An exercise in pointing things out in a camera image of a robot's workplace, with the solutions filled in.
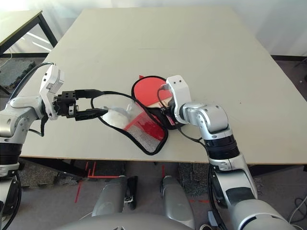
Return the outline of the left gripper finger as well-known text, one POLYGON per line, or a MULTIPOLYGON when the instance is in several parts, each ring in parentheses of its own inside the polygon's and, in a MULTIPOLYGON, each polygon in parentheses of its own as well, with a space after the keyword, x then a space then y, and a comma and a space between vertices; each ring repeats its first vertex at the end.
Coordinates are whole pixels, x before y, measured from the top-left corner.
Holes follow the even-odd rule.
POLYGON ((86 109, 84 111, 77 111, 75 113, 74 118, 76 121, 95 119, 103 116, 107 112, 108 109, 99 109, 99 108, 86 109))
POLYGON ((80 98, 93 99, 103 95, 104 92, 96 89, 84 89, 84 90, 75 90, 74 94, 76 99, 80 98))

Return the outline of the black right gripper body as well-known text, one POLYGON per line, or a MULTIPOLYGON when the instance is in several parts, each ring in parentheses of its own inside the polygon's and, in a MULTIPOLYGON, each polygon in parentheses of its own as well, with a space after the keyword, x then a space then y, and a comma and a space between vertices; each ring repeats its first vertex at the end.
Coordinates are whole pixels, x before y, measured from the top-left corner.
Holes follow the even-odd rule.
POLYGON ((162 121, 161 123, 167 129, 177 129, 178 122, 173 114, 173 106, 162 106, 161 107, 161 115, 162 121))

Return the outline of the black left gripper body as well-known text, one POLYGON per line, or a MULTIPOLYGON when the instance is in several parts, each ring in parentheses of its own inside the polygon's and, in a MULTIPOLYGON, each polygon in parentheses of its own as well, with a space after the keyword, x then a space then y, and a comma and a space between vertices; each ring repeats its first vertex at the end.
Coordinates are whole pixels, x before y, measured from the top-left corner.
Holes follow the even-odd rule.
POLYGON ((79 119, 77 91, 63 91, 62 94, 54 97, 53 107, 58 116, 65 116, 67 118, 79 119))

